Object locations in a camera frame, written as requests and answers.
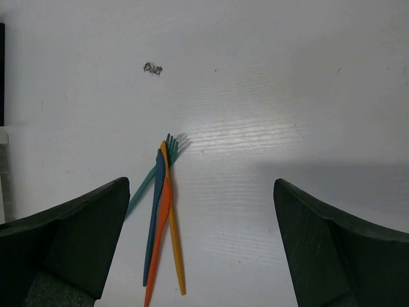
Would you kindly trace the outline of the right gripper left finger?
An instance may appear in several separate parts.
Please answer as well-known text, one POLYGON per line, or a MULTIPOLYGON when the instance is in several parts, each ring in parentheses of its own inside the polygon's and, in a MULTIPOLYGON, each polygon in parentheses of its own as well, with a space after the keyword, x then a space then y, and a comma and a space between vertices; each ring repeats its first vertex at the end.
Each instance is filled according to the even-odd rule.
POLYGON ((120 177, 1 225, 1 306, 94 306, 102 297, 130 199, 120 177))

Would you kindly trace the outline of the dark blue knife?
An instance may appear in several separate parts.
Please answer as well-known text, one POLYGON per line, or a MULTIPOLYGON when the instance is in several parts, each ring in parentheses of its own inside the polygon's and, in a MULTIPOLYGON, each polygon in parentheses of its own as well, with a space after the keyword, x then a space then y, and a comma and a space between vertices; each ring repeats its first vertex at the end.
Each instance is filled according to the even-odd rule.
POLYGON ((155 165, 155 182, 153 191, 153 205, 151 210, 150 227, 148 232, 148 240, 146 245, 146 254, 144 259, 144 274, 143 274, 143 287, 147 285, 148 273, 150 269, 151 257, 153 253, 153 245, 155 239, 156 222, 157 222, 157 210, 160 201, 160 195, 162 193, 164 178, 166 175, 165 159, 161 149, 158 149, 155 165))

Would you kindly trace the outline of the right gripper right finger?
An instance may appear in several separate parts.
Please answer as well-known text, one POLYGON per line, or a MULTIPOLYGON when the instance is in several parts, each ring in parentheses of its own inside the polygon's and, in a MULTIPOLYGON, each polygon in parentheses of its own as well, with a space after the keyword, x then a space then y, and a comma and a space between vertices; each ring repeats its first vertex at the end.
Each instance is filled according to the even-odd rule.
POLYGON ((284 179, 274 205, 299 306, 408 306, 408 234, 324 203, 284 179))

